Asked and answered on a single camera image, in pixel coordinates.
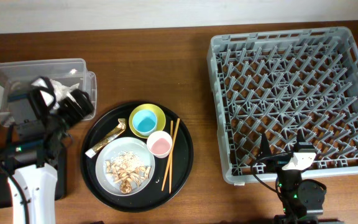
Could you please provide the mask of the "blue cup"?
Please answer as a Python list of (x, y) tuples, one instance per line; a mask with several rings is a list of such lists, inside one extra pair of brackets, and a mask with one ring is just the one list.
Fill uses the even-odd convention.
[(157, 116), (153, 111), (140, 110), (133, 119), (134, 129), (143, 136), (150, 136), (157, 129)]

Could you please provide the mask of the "white napkin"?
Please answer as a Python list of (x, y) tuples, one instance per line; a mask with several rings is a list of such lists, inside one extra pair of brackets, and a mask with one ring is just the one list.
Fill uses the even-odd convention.
[[(61, 84), (58, 81), (55, 80), (50, 80), (50, 83), (52, 84), (53, 87), (53, 92), (55, 94), (55, 104), (53, 106), (54, 110), (57, 110), (60, 106), (58, 104), (58, 102), (66, 97), (72, 98), (72, 96), (70, 95), (70, 92), (77, 89), (79, 87), (79, 83), (76, 83), (72, 86), (65, 86), (63, 84)], [(37, 86), (37, 87), (47, 87), (47, 83), (41, 79), (38, 78), (35, 81), (33, 81), (31, 83), (32, 86)], [(44, 99), (44, 102), (46, 103), (47, 106), (50, 106), (53, 102), (53, 96), (49, 93), (47, 93), (46, 91), (41, 90), (41, 95), (42, 98)]]

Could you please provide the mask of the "yellow-green bowl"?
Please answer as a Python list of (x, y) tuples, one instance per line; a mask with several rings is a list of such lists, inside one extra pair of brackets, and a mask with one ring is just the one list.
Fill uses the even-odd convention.
[(138, 129), (134, 126), (134, 116), (136, 113), (142, 110), (150, 110), (156, 116), (156, 129), (155, 129), (156, 131), (162, 131), (164, 129), (166, 118), (163, 110), (157, 105), (146, 103), (135, 107), (135, 109), (132, 111), (132, 113), (129, 116), (129, 127), (137, 137), (146, 139), (148, 138), (148, 136), (144, 135), (142, 132), (139, 132)]

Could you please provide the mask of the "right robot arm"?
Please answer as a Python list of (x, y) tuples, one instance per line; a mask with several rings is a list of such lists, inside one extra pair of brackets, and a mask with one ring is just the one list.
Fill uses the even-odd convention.
[(302, 133), (296, 135), (296, 143), (288, 152), (273, 154), (269, 140), (263, 133), (260, 141), (258, 163), (266, 165), (267, 170), (275, 172), (275, 192), (283, 205), (283, 214), (275, 215), (274, 224), (285, 223), (321, 223), (318, 219), (323, 214), (323, 203), (327, 187), (317, 180), (302, 178), (316, 157), (316, 148), (307, 142)]

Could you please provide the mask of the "wooden chopstick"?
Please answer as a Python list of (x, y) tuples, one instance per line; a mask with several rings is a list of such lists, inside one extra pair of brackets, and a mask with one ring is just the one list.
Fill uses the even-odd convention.
[[(171, 121), (170, 123), (170, 135), (173, 139), (173, 121)], [(171, 149), (171, 152), (170, 152), (170, 163), (169, 163), (169, 170), (168, 170), (168, 173), (169, 173), (169, 188), (168, 188), (168, 192), (169, 194), (171, 194), (172, 192), (172, 149)]]
[(173, 125), (173, 121), (171, 122), (171, 128), (172, 128), (172, 146), (170, 153), (168, 155), (167, 165), (165, 169), (165, 174), (163, 177), (163, 184), (162, 184), (162, 191), (164, 191), (166, 182), (168, 182), (168, 193), (172, 192), (172, 169), (173, 169), (173, 151), (175, 147), (175, 142), (177, 138), (177, 132), (180, 125), (180, 118), (176, 120), (175, 126)]

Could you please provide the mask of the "gold foil wrapper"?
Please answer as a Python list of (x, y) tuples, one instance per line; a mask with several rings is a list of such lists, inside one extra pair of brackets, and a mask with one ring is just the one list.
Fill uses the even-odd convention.
[(127, 119), (119, 118), (118, 125), (105, 135), (98, 143), (85, 152), (85, 155), (89, 158), (93, 158), (97, 153), (107, 146), (110, 142), (119, 137), (127, 128)]

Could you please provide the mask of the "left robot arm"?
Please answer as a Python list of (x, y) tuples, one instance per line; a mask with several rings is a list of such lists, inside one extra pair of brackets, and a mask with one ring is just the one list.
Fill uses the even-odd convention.
[[(62, 100), (47, 103), (35, 87), (11, 93), (8, 105), (14, 122), (0, 148), (0, 171), (11, 191), (14, 223), (55, 223), (58, 157), (68, 130), (94, 112), (90, 96), (75, 89)], [(54, 104), (59, 107), (53, 111)]]

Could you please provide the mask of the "pink cup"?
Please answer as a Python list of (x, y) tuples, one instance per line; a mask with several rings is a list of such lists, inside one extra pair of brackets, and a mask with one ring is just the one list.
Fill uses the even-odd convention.
[(165, 131), (153, 132), (147, 138), (148, 150), (157, 158), (165, 158), (169, 155), (173, 146), (173, 139)]

